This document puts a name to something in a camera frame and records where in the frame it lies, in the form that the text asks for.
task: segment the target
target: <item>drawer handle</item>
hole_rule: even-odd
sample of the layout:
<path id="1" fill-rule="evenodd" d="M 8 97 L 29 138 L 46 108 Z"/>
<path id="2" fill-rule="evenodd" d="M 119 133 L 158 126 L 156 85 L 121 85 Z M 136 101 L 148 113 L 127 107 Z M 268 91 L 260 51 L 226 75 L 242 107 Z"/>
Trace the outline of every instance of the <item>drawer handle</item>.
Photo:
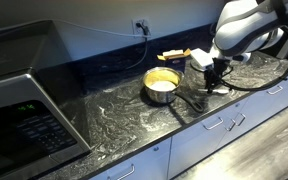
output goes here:
<path id="1" fill-rule="evenodd" d="M 134 173 L 134 171 L 135 171 L 135 166 L 134 166 L 134 164 L 132 164 L 131 166 L 132 166 L 132 169 L 131 169 L 131 171 L 130 171 L 130 172 L 128 172 L 128 173 L 126 173 L 126 174 L 124 174 L 123 176 L 121 176 L 121 177 L 117 178 L 116 180 L 122 180 L 122 179 L 126 178 L 127 176 L 129 176 L 129 175 L 133 174 L 133 173 Z"/>
<path id="2" fill-rule="evenodd" d="M 218 117 L 221 121 L 220 122 L 218 122 L 218 123 L 216 123 L 216 124 L 214 124 L 213 126 L 211 126 L 211 127 L 206 127 L 203 123 L 203 126 L 204 126 L 204 128 L 205 129 L 207 129 L 207 130 L 211 130 L 211 129 L 213 129 L 213 128 L 215 128 L 216 126 L 218 126 L 218 125 L 220 125 L 220 124 L 222 124 L 223 122 L 224 122 L 224 120 L 221 118 L 221 117 Z"/>
<path id="3" fill-rule="evenodd" d="M 276 90 L 275 92 L 270 92 L 270 91 L 266 91 L 268 94 L 270 94 L 270 95 L 274 95 L 274 94 L 276 94 L 276 93 L 278 93 L 278 92 L 280 92 L 280 91 L 282 91 L 283 90 L 283 87 L 282 86 L 277 86 L 278 87 L 278 90 Z"/>
<path id="4" fill-rule="evenodd" d="M 243 114 L 243 113 L 239 113 L 239 114 L 243 117 L 243 119 L 240 121 L 240 123 L 236 124 L 236 126 L 240 126 L 244 122 L 244 120 L 246 119 L 245 114 Z"/>
<path id="5" fill-rule="evenodd" d="M 231 125 L 229 128 L 226 128 L 226 127 L 225 127 L 225 129 L 226 129 L 227 131 L 232 131 L 232 129 L 234 128 L 234 126 L 235 126 L 235 124 L 236 124 L 236 122 L 234 121 L 234 119 L 231 119 L 231 121 L 233 122 L 232 125 Z"/>

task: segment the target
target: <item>white wall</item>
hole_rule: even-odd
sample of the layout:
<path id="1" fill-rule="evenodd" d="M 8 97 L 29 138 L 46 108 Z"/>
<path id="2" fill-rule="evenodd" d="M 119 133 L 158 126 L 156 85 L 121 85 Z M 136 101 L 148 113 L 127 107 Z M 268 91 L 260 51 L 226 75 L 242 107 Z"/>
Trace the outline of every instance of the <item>white wall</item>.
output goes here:
<path id="1" fill-rule="evenodd" d="M 39 19 L 132 34 L 132 19 L 146 18 L 151 39 L 216 22 L 223 0 L 0 0 L 0 28 Z M 137 44 L 142 38 L 89 31 L 56 23 L 72 59 Z"/>

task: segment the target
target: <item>electrical outlet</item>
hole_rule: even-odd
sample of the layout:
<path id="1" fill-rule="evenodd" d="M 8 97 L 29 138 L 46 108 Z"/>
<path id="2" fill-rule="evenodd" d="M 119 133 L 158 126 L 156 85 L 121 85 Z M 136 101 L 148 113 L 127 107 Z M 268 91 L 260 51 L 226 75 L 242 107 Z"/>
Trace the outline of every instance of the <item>electrical outlet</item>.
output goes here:
<path id="1" fill-rule="evenodd" d="M 147 19 L 133 19 L 132 20 L 132 28 L 133 28 L 133 34 L 134 35 L 143 35 L 143 29 L 141 27 L 137 27 L 136 24 L 140 23 L 143 26 L 147 26 L 149 31 L 151 31 L 151 28 L 149 26 L 148 20 Z"/>

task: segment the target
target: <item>microwave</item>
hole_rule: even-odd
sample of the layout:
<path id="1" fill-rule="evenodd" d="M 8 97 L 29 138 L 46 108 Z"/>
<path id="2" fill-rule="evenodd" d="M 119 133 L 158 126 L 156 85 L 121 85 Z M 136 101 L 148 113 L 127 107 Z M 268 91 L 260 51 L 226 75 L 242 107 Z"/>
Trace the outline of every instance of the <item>microwave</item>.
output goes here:
<path id="1" fill-rule="evenodd" d="M 36 177 L 90 152 L 62 108 L 80 92 L 68 62 L 51 21 L 0 32 L 0 179 Z"/>

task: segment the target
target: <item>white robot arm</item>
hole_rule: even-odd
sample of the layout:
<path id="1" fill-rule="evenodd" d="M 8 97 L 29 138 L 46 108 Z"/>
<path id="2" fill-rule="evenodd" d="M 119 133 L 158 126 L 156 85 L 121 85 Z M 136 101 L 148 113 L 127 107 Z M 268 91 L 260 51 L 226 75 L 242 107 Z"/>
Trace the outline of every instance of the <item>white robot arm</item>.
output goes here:
<path id="1" fill-rule="evenodd" d="M 214 64 L 212 67 L 208 65 L 204 71 L 208 93 L 219 84 L 241 91 L 263 90 L 276 85 L 288 75 L 287 68 L 280 78 L 256 88 L 236 87 L 222 79 L 228 66 L 227 61 L 246 61 L 250 52 L 274 45 L 284 31 L 288 36 L 288 28 L 282 27 L 288 23 L 288 0 L 265 0 L 260 4 L 258 1 L 233 0 L 224 7 L 216 27 L 213 46 L 208 53 Z"/>
<path id="2" fill-rule="evenodd" d="M 283 10 L 284 17 L 279 17 Z M 236 56 L 270 47 L 283 34 L 278 29 L 284 25 L 281 18 L 288 18 L 288 0 L 266 0 L 260 4 L 256 0 L 229 2 L 216 27 L 214 48 L 223 56 Z"/>

